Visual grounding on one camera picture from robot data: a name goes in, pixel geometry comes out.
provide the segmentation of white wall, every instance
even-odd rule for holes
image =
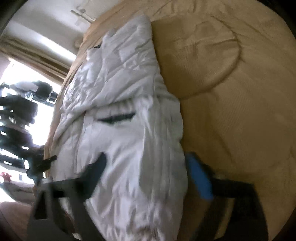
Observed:
[[[71,10],[85,8],[98,17],[119,0],[28,0],[14,15],[4,34],[21,39],[44,50],[50,56],[70,65],[90,23]]]

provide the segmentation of white cloth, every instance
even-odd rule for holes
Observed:
[[[176,240],[187,190],[180,104],[168,93],[146,16],[110,31],[66,89],[54,180],[107,155],[89,214],[106,240]],[[135,113],[114,124],[104,118]]]

